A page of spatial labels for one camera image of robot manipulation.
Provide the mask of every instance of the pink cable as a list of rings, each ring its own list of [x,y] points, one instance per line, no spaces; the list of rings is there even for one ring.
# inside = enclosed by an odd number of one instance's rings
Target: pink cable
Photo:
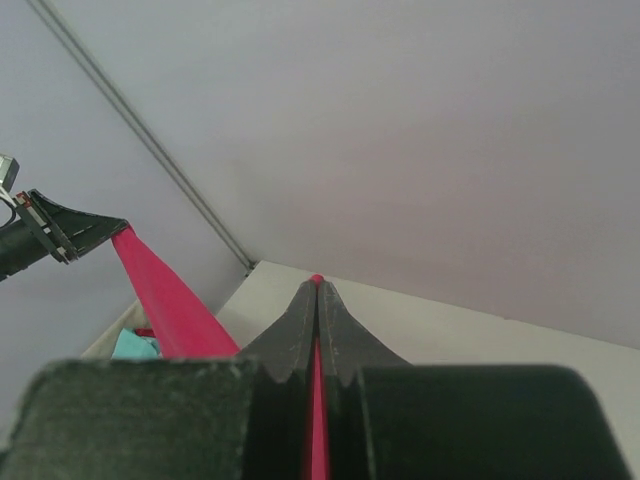
[[[240,349],[191,289],[129,227],[113,238],[165,358],[231,356]]]

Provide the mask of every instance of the white wall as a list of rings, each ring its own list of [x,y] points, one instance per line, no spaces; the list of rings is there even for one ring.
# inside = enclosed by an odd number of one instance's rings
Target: white wall
[[[239,262],[22,1],[0,2],[0,151],[21,162],[15,191],[129,219],[212,309],[241,282]],[[35,370],[80,354],[134,299],[110,242],[0,283],[0,425]]]
[[[262,262],[220,311],[246,345],[289,305],[311,272]],[[598,396],[628,465],[640,474],[640,351],[329,278],[350,313],[416,364],[543,363],[571,367]]]
[[[640,347],[637,0],[53,0],[257,258]]]

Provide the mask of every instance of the teal fabric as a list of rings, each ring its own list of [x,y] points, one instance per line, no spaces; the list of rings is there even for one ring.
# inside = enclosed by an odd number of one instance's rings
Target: teal fabric
[[[159,353],[155,338],[139,337],[125,328],[120,332],[111,358],[158,358]]]

